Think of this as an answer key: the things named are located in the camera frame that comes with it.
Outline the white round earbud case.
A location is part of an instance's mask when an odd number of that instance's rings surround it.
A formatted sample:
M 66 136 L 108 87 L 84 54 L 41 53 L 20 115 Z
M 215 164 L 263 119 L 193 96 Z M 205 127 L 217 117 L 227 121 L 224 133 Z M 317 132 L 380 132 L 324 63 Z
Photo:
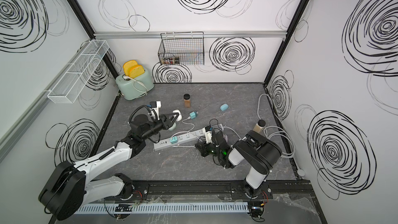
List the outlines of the white round earbud case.
M 180 110 L 174 110 L 173 111 L 174 119 L 176 122 L 179 122 L 182 120 L 182 114 Z

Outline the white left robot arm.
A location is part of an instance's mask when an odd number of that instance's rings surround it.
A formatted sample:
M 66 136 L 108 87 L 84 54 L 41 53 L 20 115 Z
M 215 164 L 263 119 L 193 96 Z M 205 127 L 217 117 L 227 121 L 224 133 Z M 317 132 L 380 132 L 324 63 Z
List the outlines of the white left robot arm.
M 96 177 L 139 154 L 147 140 L 154 135 L 160 137 L 162 130 L 170 129 L 181 120 L 180 115 L 180 112 L 154 113 L 152 117 L 132 114 L 130 131 L 111 148 L 85 160 L 58 164 L 38 196 L 44 212 L 57 220 L 65 220 L 81 206 L 99 199 L 117 197 L 122 201 L 130 200 L 135 187 L 129 177 L 122 173 L 100 180 Z

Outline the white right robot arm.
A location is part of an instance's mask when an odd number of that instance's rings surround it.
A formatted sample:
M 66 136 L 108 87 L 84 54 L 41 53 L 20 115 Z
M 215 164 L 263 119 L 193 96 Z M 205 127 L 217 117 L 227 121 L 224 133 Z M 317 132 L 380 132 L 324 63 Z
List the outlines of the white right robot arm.
M 221 129 L 207 127 L 205 131 L 206 140 L 195 144 L 201 156 L 211 155 L 215 165 L 225 169 L 235 168 L 246 161 L 251 168 L 245 178 L 245 195 L 255 198 L 261 194 L 261 187 L 274 164 L 282 156 L 282 149 L 254 130 L 250 130 L 243 139 L 232 146 L 226 141 Z

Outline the white power strip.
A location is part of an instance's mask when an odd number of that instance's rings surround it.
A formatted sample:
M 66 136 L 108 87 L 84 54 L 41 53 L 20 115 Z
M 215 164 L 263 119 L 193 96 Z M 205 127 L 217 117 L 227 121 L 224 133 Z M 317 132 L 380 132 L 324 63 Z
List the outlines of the white power strip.
M 154 144 L 154 151 L 160 151 L 166 148 L 180 146 L 187 142 L 193 141 L 206 143 L 203 128 L 193 132 L 181 132 L 179 135 L 176 135 L 172 138 L 160 140 L 158 143 Z

